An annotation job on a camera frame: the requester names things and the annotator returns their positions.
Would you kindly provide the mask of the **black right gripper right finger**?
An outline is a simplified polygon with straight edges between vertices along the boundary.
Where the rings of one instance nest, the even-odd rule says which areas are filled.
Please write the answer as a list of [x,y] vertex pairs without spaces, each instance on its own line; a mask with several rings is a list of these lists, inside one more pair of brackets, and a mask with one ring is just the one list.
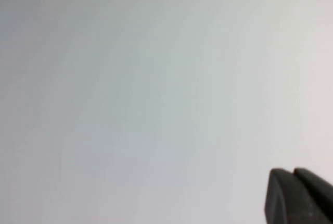
[[293,173],[306,187],[320,211],[332,223],[332,184],[305,168],[295,168]]

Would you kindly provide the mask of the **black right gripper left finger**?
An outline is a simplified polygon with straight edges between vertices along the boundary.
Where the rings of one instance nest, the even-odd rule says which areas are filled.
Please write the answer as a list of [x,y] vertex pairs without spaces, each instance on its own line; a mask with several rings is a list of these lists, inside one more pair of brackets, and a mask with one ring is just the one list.
[[264,212],[269,224],[325,223],[324,213],[305,185],[280,168],[270,171]]

